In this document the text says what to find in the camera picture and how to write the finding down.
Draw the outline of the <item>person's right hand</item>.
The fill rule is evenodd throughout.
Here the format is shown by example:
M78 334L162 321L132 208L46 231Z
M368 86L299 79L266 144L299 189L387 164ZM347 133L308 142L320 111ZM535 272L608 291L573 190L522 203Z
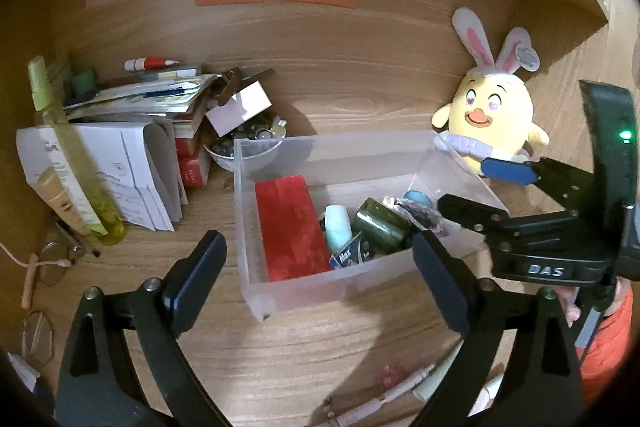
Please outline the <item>person's right hand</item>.
M611 306L608 307L603 312L604 317L610 317L613 315L620 307L622 306L628 291L631 290L630 280L626 280L623 277L619 277L616 282L616 291L615 297L611 303ZM556 286L554 288L556 295L560 300L560 305L565 314L565 318L568 326L572 326L574 322L576 322L580 317L580 310L578 306L576 306L576 299L578 296L578 287L568 287L568 286Z

